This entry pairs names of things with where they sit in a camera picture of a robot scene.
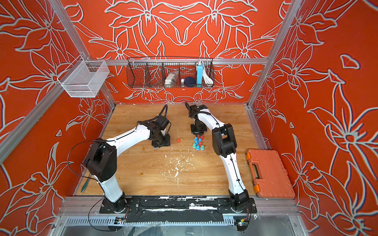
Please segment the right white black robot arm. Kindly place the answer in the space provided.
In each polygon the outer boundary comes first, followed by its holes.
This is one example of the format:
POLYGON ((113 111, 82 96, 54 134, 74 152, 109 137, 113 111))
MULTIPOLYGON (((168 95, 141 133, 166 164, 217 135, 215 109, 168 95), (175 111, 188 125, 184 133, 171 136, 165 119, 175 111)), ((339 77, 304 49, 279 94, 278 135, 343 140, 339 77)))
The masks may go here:
POLYGON ((242 212, 250 203, 250 197, 238 168, 237 142, 232 125, 221 122, 205 105, 189 105, 185 102, 185 106, 189 118, 194 119, 194 124, 191 125, 193 135, 211 131, 213 150, 222 160, 228 179, 230 207, 237 213, 242 212))

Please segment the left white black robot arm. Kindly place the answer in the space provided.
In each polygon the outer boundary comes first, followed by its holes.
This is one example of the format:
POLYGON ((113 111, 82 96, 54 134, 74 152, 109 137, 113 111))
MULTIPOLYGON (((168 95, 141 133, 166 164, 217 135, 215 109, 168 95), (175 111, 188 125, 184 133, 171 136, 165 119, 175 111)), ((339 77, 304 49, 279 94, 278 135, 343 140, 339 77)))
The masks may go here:
POLYGON ((106 211, 121 213, 128 207, 125 193, 116 178, 118 157, 145 140, 150 140, 153 148, 170 146, 168 126, 171 122, 167 112, 168 106, 164 105, 156 117, 138 121, 135 128, 108 140, 99 138, 93 141, 83 164, 104 192, 102 204, 106 211))

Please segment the dark blue ball in basket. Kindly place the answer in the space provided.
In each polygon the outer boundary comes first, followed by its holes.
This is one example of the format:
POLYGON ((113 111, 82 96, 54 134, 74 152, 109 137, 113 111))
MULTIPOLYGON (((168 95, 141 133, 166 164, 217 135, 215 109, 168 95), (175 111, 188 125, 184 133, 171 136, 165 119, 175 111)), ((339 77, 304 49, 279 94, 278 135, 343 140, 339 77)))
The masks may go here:
POLYGON ((184 85, 188 88, 194 88, 196 86, 196 79, 193 77, 187 77, 184 79, 184 85))

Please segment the silver pouch in basket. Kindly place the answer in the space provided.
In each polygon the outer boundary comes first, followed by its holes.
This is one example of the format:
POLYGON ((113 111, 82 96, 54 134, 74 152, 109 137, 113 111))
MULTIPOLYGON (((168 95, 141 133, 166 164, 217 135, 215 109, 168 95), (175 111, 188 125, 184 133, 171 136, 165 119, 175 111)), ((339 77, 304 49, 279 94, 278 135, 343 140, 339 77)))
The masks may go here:
POLYGON ((179 78, 179 71, 171 72, 164 81, 164 87, 165 88, 175 87, 178 78, 179 78))

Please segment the light blue box in basket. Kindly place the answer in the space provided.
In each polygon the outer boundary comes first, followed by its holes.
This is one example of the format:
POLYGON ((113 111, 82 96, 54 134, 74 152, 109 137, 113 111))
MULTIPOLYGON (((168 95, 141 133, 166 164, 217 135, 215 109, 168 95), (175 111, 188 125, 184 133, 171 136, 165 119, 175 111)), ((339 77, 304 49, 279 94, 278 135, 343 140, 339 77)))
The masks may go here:
POLYGON ((203 63, 198 62, 196 64, 197 74, 196 74, 196 86, 198 88, 202 87, 202 80, 203 80, 203 63))

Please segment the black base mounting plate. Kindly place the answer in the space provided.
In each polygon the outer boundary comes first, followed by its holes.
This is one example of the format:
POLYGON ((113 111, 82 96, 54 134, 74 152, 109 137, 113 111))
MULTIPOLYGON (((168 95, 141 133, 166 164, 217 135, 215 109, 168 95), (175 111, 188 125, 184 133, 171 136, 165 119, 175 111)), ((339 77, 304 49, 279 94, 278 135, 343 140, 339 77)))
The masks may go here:
POLYGON ((128 196, 120 206, 104 199, 99 213, 122 216, 127 223, 225 223, 234 225, 257 213, 250 198, 237 209, 228 197, 209 196, 128 196))

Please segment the dark blue round brush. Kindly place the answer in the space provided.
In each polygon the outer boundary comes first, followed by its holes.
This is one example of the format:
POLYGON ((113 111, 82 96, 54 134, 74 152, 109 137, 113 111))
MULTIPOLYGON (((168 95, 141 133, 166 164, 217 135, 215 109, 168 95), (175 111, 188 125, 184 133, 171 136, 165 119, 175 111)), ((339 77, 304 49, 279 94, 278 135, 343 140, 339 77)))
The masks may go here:
POLYGON ((89 185, 89 182, 90 182, 90 178, 91 177, 91 174, 89 174, 88 178, 86 179, 86 181, 84 182, 82 188, 81 188, 81 193, 84 193, 89 185))

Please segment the orange plastic tool case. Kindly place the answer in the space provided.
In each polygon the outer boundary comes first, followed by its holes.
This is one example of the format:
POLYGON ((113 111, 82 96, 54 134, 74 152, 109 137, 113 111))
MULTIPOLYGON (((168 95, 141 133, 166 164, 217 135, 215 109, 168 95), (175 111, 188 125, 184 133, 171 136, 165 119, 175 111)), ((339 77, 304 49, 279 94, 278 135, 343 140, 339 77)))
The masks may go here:
POLYGON ((258 197, 294 199, 295 192, 277 151, 249 149, 246 160, 253 176, 254 192, 258 197))

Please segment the clear plastic wall bin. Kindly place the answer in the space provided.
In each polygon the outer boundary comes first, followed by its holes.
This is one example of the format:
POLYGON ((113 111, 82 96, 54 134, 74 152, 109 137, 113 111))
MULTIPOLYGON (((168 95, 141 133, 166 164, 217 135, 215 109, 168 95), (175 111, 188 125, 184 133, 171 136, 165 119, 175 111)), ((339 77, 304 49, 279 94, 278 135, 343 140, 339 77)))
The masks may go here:
POLYGON ((70 97, 94 98, 109 75, 106 61, 78 61, 59 80, 70 97))

